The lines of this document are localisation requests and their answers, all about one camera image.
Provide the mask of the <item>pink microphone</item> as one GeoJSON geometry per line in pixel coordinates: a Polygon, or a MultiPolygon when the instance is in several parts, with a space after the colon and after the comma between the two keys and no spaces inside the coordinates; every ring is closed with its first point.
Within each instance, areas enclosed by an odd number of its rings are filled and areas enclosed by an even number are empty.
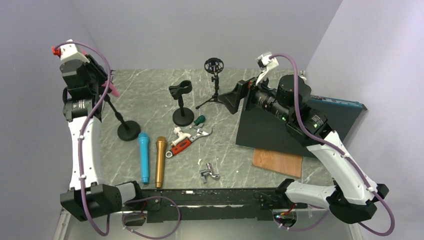
{"type": "MultiPolygon", "coordinates": [[[[88,53],[85,50],[81,51],[83,55],[85,55],[88,58],[88,53]]],[[[121,94],[116,89],[116,86],[111,82],[109,85],[108,93],[111,94],[114,97],[119,97],[121,94]]]]}

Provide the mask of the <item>black tripod mic stand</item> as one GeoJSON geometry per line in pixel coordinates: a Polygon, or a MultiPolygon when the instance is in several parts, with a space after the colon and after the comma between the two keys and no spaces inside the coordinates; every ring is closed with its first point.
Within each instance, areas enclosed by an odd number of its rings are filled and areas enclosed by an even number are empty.
{"type": "Polygon", "coordinates": [[[200,107],[202,107],[206,103],[224,104],[222,101],[219,100],[219,89],[220,89],[219,73],[223,71],[224,67],[225,67],[224,62],[217,57],[211,57],[205,61],[204,63],[205,71],[209,74],[212,74],[211,82],[214,83],[214,94],[212,95],[211,98],[209,98],[205,102],[197,105],[195,107],[196,110],[198,110],[200,107]]]}

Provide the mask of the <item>blue mic round-base stand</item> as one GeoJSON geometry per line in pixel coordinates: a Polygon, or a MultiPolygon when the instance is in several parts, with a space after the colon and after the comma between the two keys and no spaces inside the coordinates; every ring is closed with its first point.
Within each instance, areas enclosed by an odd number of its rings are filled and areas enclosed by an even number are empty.
{"type": "Polygon", "coordinates": [[[186,127],[194,121],[194,112],[184,107],[183,95],[192,91],[192,82],[183,80],[178,85],[170,85],[168,90],[174,100],[178,101],[179,108],[172,114],[172,121],[179,127],[186,127]]]}

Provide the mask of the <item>pink mic round-base stand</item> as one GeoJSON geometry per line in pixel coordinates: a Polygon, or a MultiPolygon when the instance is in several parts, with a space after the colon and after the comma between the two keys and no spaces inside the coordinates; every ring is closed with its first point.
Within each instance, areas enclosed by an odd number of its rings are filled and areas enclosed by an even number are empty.
{"type": "Polygon", "coordinates": [[[105,96],[104,101],[109,104],[112,111],[114,112],[116,119],[120,122],[120,125],[117,129],[118,137],[126,142],[137,139],[139,134],[141,133],[140,125],[133,120],[125,121],[122,114],[112,104],[111,98],[108,94],[105,96]]]}

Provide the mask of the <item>gold microphone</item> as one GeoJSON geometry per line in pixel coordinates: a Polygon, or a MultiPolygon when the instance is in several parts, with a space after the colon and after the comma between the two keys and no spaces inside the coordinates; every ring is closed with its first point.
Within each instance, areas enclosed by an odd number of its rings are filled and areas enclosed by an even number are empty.
{"type": "Polygon", "coordinates": [[[163,187],[165,172],[165,154],[167,148],[167,139],[164,136],[158,136],[156,139],[156,167],[155,167],[155,187],[163,187]]]}

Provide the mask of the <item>blue microphone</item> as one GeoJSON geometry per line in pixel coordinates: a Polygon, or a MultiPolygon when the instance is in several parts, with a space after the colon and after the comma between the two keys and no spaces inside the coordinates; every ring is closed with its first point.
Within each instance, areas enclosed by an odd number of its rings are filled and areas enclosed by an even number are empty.
{"type": "Polygon", "coordinates": [[[139,143],[139,152],[140,152],[141,182],[144,185],[147,185],[150,181],[150,165],[149,165],[150,139],[146,132],[139,133],[138,143],[139,143]]]}

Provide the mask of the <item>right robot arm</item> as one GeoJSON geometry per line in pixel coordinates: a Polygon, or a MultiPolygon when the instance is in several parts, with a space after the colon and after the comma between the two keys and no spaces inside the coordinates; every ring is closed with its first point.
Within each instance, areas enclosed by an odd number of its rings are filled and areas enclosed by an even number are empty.
{"type": "Polygon", "coordinates": [[[325,114],[309,106],[311,91],[303,79],[294,81],[292,75],[281,77],[274,89],[268,87],[267,81],[257,83],[251,78],[240,80],[219,100],[232,114],[238,111],[240,100],[245,99],[245,110],[258,107],[278,118],[289,135],[315,155],[334,178],[331,186],[284,180],[275,190],[280,207],[302,203],[324,208],[347,224],[370,220],[377,211],[376,202],[385,198],[389,189],[369,179],[353,164],[325,114]]]}

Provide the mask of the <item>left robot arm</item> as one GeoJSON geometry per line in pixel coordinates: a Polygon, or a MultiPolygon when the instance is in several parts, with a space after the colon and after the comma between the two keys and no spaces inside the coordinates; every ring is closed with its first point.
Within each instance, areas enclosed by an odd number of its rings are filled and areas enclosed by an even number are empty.
{"type": "Polygon", "coordinates": [[[77,220],[87,221],[121,210],[131,210],[144,203],[140,185],[127,181],[108,185],[101,173],[100,131],[102,106],[100,100],[108,75],[89,54],[61,57],[59,67],[66,88],[62,93],[63,114],[72,140],[72,175],[67,192],[60,195],[60,204],[77,220]]]}

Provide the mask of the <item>white plastic faucet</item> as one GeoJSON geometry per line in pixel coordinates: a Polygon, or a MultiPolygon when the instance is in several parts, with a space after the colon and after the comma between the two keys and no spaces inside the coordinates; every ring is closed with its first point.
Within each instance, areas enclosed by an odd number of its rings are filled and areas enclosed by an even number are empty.
{"type": "Polygon", "coordinates": [[[177,139],[171,142],[171,147],[175,147],[178,143],[180,143],[184,139],[186,138],[189,139],[192,136],[191,134],[187,132],[183,132],[183,130],[179,126],[173,128],[173,133],[177,135],[177,139]]]}

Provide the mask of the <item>small metal clamp part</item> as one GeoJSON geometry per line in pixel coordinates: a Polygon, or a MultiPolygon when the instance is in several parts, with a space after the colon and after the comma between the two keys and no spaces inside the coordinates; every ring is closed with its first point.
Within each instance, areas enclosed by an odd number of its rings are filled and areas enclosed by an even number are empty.
{"type": "Polygon", "coordinates": [[[200,170],[199,174],[200,174],[200,179],[202,180],[202,182],[204,184],[206,184],[208,182],[207,181],[208,176],[210,176],[214,180],[220,179],[220,175],[218,173],[214,173],[213,168],[212,168],[212,164],[210,162],[206,163],[206,169],[200,170]]]}

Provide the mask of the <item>wooden board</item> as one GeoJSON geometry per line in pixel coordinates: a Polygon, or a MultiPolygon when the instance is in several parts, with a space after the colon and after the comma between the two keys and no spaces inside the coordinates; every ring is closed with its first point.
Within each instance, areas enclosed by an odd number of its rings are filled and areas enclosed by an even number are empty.
{"type": "Polygon", "coordinates": [[[303,157],[299,155],[255,148],[252,165],[261,169],[300,178],[303,157]]]}

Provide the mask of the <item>black network switch box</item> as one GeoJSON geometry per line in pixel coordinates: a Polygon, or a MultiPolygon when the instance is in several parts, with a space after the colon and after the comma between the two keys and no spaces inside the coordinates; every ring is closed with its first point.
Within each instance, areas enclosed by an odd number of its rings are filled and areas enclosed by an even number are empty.
{"type": "MultiPolygon", "coordinates": [[[[359,116],[368,110],[363,103],[357,101],[317,95],[310,98],[308,105],[325,114],[329,125],[338,132],[342,141],[345,140],[359,116]]],[[[290,136],[284,123],[257,106],[249,111],[241,111],[235,144],[302,157],[314,157],[306,147],[301,146],[290,136]]]]}

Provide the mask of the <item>white bracket behind switch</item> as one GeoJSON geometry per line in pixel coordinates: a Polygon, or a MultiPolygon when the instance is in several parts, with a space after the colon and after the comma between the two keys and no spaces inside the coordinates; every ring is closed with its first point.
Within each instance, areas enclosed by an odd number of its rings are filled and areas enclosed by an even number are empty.
{"type": "Polygon", "coordinates": [[[303,80],[303,82],[306,84],[307,83],[307,78],[306,78],[306,71],[305,70],[299,70],[298,72],[298,76],[303,80]]]}

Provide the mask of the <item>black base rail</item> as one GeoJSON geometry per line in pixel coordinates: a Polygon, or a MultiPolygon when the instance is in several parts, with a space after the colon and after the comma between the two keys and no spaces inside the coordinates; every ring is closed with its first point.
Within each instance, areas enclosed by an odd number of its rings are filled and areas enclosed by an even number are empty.
{"type": "Polygon", "coordinates": [[[266,188],[195,188],[195,189],[142,189],[140,199],[146,202],[124,203],[122,211],[146,213],[148,223],[165,221],[273,220],[272,214],[288,212],[292,218],[309,209],[305,203],[292,203],[266,188]]]}

